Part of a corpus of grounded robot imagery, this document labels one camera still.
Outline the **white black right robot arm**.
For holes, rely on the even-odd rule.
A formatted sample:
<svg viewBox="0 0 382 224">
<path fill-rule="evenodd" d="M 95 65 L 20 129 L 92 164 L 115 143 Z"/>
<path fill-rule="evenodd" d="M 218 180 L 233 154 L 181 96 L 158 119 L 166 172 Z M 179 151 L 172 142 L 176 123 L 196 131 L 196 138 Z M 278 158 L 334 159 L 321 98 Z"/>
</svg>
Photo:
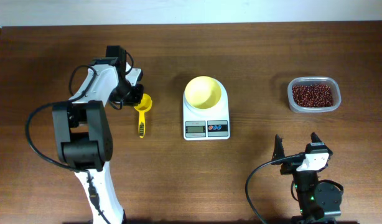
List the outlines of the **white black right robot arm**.
<svg viewBox="0 0 382 224">
<path fill-rule="evenodd" d="M 332 180 L 319 180 L 318 173 L 328 166 L 333 155 L 318 135 L 310 135 L 305 151 L 286 156 L 282 138 L 275 136 L 272 161 L 280 165 L 282 175 L 293 176 L 291 195 L 298 201 L 300 215 L 291 223 L 335 223 L 341 215 L 340 205 L 344 188 Z"/>
</svg>

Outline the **yellow measuring scoop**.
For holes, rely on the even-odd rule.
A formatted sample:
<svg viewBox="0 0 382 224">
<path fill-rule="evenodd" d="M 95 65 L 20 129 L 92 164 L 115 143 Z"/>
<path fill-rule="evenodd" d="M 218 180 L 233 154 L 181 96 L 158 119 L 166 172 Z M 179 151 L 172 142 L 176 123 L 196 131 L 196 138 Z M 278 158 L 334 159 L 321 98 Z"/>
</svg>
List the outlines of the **yellow measuring scoop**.
<svg viewBox="0 0 382 224">
<path fill-rule="evenodd" d="M 144 93 L 140 104 L 134 107 L 134 109 L 139 113 L 138 118 L 138 135 L 143 138 L 146 133 L 146 118 L 145 114 L 152 108 L 152 98 Z"/>
</svg>

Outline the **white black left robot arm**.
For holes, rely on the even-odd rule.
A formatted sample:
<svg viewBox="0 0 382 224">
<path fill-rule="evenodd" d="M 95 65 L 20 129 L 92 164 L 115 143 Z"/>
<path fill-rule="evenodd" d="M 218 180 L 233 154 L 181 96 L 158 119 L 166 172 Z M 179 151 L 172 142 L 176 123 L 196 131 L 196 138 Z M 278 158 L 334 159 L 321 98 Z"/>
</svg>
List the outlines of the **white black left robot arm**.
<svg viewBox="0 0 382 224">
<path fill-rule="evenodd" d="M 120 110 L 141 103 L 142 70 L 133 63 L 122 47 L 107 46 L 103 58 L 86 66 L 88 75 L 78 91 L 52 107 L 58 158 L 81 182 L 93 223 L 126 223 L 110 174 L 113 138 L 105 106 Z"/>
</svg>

